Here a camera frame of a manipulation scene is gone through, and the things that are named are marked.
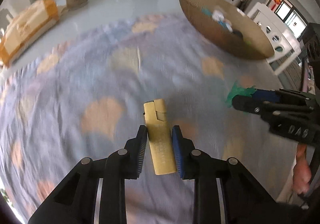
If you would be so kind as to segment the person right hand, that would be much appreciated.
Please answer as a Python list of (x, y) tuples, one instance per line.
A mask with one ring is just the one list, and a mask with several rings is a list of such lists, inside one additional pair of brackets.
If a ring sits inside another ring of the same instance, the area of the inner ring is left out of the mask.
[(296, 165), (293, 168), (293, 190), (298, 194), (305, 194), (309, 191), (310, 180), (312, 177), (310, 167), (306, 160), (305, 144), (297, 145)]

